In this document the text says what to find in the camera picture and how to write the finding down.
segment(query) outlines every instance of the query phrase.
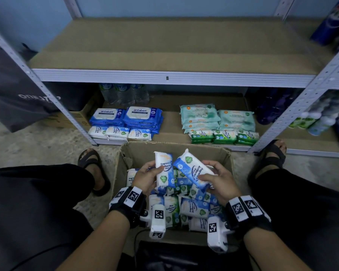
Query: sandal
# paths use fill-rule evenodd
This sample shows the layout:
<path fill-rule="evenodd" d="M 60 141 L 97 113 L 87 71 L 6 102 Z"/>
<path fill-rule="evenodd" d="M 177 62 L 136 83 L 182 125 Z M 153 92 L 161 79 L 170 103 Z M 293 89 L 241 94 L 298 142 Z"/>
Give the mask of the sandal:
<path fill-rule="evenodd" d="M 104 172 L 104 169 L 102 167 L 102 162 L 100 161 L 100 157 L 99 157 L 98 152 L 96 152 L 94 149 L 87 152 L 87 153 L 86 153 L 86 151 L 87 150 L 84 150 L 79 155 L 78 166 L 81 167 L 81 168 L 86 168 L 90 164 L 96 164 L 100 168 L 100 171 L 101 171 L 102 176 L 104 178 L 104 186 L 100 190 L 94 190 L 93 189 L 92 192 L 95 196 L 98 196 L 98 197 L 103 196 L 103 195 L 107 194 L 107 192 L 111 189 L 111 182 L 109 181 L 107 175 Z M 95 159 L 95 158 L 88 159 L 92 155 L 97 156 L 98 159 Z"/>
<path fill-rule="evenodd" d="M 247 179 L 248 183 L 250 184 L 250 182 L 252 182 L 253 180 L 255 180 L 255 176 L 256 174 L 263 169 L 264 167 L 272 164 L 277 166 L 278 168 L 283 168 L 284 162 L 285 162 L 285 158 L 286 156 L 284 155 L 284 153 L 281 151 L 280 147 L 278 147 L 277 145 L 275 145 L 274 143 L 278 141 L 278 140 L 272 140 L 259 154 L 258 156 L 262 155 L 261 161 L 259 161 L 255 167 L 251 170 L 249 177 Z M 267 157 L 266 155 L 267 153 L 272 152 L 275 153 L 276 155 L 279 156 L 278 157 Z"/>

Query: forearm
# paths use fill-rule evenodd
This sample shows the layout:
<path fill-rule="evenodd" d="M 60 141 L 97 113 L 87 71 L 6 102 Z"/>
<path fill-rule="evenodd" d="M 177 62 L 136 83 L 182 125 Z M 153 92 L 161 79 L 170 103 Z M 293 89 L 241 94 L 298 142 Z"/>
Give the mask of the forearm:
<path fill-rule="evenodd" d="M 129 228 L 122 213 L 111 211 L 57 270 L 116 270 Z"/>
<path fill-rule="evenodd" d="M 244 242 L 262 271 L 310 270 L 274 232 L 253 228 L 244 236 Z"/>

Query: foot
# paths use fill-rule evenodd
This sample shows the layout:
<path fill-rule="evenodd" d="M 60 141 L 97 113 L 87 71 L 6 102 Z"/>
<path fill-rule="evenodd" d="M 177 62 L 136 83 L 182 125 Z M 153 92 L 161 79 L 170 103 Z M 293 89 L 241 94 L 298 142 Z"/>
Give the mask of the foot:
<path fill-rule="evenodd" d="M 83 154 L 82 158 L 83 158 L 88 152 L 90 152 L 90 151 L 92 151 L 92 150 L 94 150 L 94 149 L 91 149 L 91 148 L 87 149 L 87 150 L 85 151 L 85 153 Z M 91 159 L 91 158 L 98 159 L 97 156 L 95 156 L 95 155 L 90 156 L 88 159 Z M 88 165 L 88 166 L 85 168 L 85 170 L 89 171 L 89 172 L 93 175 L 93 177 L 94 177 L 95 185 L 94 185 L 94 188 L 93 188 L 93 189 L 94 189 L 94 190 L 100 190 L 100 189 L 102 189 L 103 186 L 104 186 L 105 181 L 104 181 L 104 178 L 103 178 L 103 175 L 102 175 L 102 172 L 101 172 L 99 166 L 96 165 L 96 164 L 90 164 L 90 165 Z"/>
<path fill-rule="evenodd" d="M 278 146 L 281 150 L 281 152 L 283 152 L 284 155 L 286 155 L 286 145 L 285 142 L 282 140 L 277 140 L 274 145 Z M 268 157 L 276 157 L 279 158 L 279 156 L 273 152 L 268 152 L 265 156 L 265 158 Z M 276 165 L 270 164 L 268 166 L 265 166 L 263 169 L 261 169 L 256 175 L 255 175 L 255 179 L 257 179 L 260 175 L 262 175 L 263 173 L 265 173 L 266 171 L 272 170 L 272 169 L 279 169 L 280 167 L 277 167 Z"/>

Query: hand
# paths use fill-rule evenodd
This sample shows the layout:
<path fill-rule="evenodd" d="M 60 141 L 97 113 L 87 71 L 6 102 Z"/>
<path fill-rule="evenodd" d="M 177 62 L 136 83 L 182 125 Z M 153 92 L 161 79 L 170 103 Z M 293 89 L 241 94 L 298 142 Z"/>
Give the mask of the hand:
<path fill-rule="evenodd" d="M 224 168 L 222 164 L 217 161 L 202 162 L 205 165 L 213 166 L 215 168 L 214 173 L 218 176 L 204 174 L 199 175 L 199 179 L 201 181 L 210 182 L 213 185 L 214 189 L 208 189 L 207 191 L 214 194 L 222 206 L 225 206 L 228 201 L 234 197 L 241 196 L 241 191 L 239 190 L 231 172 Z"/>
<path fill-rule="evenodd" d="M 150 161 L 146 163 L 140 170 L 137 171 L 133 182 L 132 187 L 138 187 L 142 190 L 142 193 L 147 197 L 151 193 L 151 191 L 157 186 L 156 184 L 156 175 L 161 173 L 164 169 L 164 166 L 161 165 L 158 168 L 152 168 L 148 170 L 150 167 L 154 167 L 156 165 L 156 161 Z"/>

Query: wrist strap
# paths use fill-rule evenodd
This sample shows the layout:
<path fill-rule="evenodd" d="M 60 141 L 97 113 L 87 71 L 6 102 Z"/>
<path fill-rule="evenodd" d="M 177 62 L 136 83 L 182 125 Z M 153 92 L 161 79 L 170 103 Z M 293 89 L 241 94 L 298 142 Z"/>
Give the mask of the wrist strap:
<path fill-rule="evenodd" d="M 127 217 L 131 228 L 140 223 L 140 215 L 146 207 L 146 196 L 138 187 L 124 187 L 109 203 L 109 212 L 117 210 Z"/>
<path fill-rule="evenodd" d="M 235 197 L 226 204 L 226 219 L 231 230 L 243 237 L 250 229 L 259 227 L 273 231 L 271 218 L 251 196 Z"/>

